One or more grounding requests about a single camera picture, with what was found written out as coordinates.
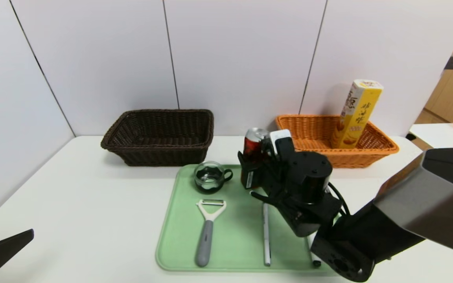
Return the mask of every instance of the cup handle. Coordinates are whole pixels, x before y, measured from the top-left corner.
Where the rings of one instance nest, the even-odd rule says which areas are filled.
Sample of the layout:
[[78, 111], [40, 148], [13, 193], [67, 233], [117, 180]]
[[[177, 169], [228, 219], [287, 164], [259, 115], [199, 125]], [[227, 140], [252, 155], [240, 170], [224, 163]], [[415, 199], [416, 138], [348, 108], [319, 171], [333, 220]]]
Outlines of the cup handle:
[[230, 179], [232, 179], [232, 177], [234, 177], [234, 173], [230, 170], [230, 169], [226, 169], [225, 170], [225, 182], [226, 181], [230, 181]]

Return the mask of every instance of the glass cup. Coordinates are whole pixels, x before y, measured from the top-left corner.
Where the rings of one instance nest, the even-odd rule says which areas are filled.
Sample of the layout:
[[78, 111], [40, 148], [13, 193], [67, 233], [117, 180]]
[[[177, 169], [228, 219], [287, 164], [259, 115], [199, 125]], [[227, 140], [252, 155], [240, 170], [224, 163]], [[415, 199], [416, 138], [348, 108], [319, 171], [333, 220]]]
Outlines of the glass cup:
[[234, 174], [232, 170], [225, 169], [220, 163], [206, 161], [197, 165], [193, 175], [197, 189], [202, 193], [212, 194], [219, 191]]

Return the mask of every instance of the red object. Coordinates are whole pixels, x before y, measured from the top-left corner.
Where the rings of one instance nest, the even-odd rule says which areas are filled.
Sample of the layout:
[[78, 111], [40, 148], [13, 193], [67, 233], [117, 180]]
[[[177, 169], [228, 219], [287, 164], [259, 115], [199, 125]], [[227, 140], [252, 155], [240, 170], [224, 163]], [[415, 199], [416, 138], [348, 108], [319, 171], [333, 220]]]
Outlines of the red object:
[[246, 132], [246, 136], [244, 137], [244, 152], [242, 153], [250, 162], [263, 161], [261, 140], [269, 134], [267, 130], [260, 128], [251, 128]]

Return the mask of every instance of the pen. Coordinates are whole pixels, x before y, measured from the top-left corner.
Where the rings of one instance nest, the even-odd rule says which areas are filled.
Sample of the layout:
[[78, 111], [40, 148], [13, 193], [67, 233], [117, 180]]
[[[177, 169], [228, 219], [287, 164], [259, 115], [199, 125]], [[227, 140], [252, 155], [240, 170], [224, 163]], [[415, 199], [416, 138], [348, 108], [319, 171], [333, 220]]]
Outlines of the pen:
[[309, 246], [309, 253], [311, 255], [312, 265], [314, 267], [320, 267], [321, 259], [316, 256], [313, 252], [311, 252], [312, 243], [314, 242], [314, 237], [316, 236], [317, 232], [311, 233], [311, 235], [307, 236], [307, 245]]
[[263, 244], [265, 265], [270, 266], [270, 241], [268, 238], [268, 204], [263, 203]]

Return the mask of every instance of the wicker basket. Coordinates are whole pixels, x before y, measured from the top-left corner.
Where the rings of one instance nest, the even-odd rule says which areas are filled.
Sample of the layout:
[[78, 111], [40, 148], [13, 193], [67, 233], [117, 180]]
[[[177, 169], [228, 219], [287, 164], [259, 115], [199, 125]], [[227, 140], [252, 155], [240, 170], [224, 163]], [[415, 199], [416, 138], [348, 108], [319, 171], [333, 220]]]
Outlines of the wicker basket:
[[101, 147], [129, 166], [183, 166], [204, 161], [214, 117], [208, 110], [135, 110], [118, 118]]
[[334, 168], [364, 168], [398, 152], [399, 147], [371, 122], [365, 127], [355, 149], [331, 148], [331, 136], [339, 116], [277, 116], [279, 129], [289, 129], [297, 151], [315, 151], [327, 156]]

